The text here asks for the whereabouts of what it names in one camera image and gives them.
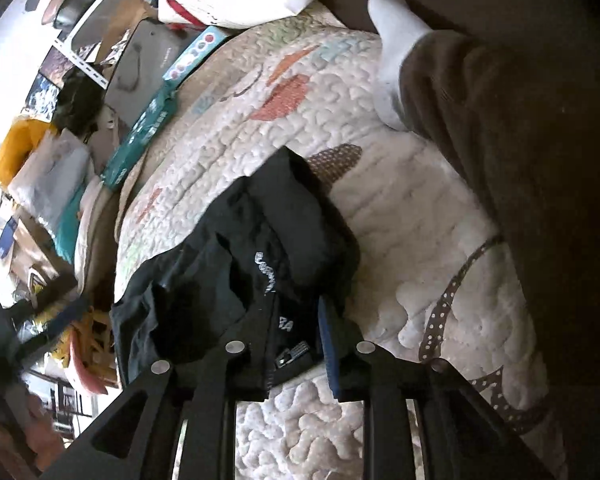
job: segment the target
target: white sock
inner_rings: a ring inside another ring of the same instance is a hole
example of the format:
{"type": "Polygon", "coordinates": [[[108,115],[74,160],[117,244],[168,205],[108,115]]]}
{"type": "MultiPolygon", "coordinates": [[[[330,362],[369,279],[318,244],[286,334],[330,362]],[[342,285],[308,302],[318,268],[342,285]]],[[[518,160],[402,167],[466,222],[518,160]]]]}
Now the white sock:
{"type": "Polygon", "coordinates": [[[369,16],[382,40],[382,56],[374,85],[376,112],[387,126],[404,132],[400,67],[420,38],[431,31],[404,0],[369,0],[369,16]]]}

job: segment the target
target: leg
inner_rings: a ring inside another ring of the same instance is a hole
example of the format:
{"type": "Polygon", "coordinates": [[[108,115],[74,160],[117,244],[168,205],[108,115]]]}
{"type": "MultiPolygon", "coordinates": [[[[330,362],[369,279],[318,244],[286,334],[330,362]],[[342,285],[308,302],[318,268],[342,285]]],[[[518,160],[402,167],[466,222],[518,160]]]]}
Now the leg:
{"type": "Polygon", "coordinates": [[[437,144],[500,223],[547,365],[570,476],[598,478],[600,87],[435,31],[400,64],[398,96],[402,117],[437,144]]]}

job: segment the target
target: teal box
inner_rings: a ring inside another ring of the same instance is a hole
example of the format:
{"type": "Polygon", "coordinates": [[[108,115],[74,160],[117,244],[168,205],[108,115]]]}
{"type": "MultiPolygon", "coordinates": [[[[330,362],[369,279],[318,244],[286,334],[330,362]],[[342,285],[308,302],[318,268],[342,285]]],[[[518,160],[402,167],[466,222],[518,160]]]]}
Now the teal box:
{"type": "Polygon", "coordinates": [[[164,73],[164,83],[134,124],[125,140],[111,155],[100,175],[105,186],[116,191],[122,187],[129,171],[144,153],[155,134],[160,132],[177,110],[176,91],[182,82],[211,55],[230,34],[217,27],[207,27],[164,73]]]}

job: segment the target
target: black cloth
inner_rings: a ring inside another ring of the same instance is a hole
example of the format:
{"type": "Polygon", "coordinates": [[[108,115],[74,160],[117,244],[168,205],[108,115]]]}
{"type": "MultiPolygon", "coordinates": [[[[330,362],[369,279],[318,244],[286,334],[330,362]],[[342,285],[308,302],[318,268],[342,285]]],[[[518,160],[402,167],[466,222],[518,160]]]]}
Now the black cloth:
{"type": "Polygon", "coordinates": [[[120,375],[134,380],[156,359],[198,360],[251,308],[275,297],[279,383],[319,361],[317,299],[344,299],[358,244],[300,156],[278,150],[238,178],[177,247],[144,262],[111,311],[120,375]]]}

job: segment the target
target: white quilt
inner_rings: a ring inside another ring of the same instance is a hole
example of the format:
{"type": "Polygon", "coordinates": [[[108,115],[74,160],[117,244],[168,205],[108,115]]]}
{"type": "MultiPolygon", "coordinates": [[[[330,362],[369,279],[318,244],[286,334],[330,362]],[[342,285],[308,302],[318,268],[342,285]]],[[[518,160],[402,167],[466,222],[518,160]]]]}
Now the white quilt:
{"type": "MultiPolygon", "coordinates": [[[[365,338],[403,359],[448,359],[564,477],[546,373],[507,245],[435,146],[379,120],[371,88],[380,51],[377,36],[341,28],[314,6],[214,54],[185,83],[178,117],[125,183],[116,300],[142,262],[180,243],[233,180],[286,145],[331,187],[358,239],[346,315],[365,338]]],[[[264,403],[242,403],[237,478],[360,478],[362,413],[360,403],[334,401],[324,367],[264,403]]]]}

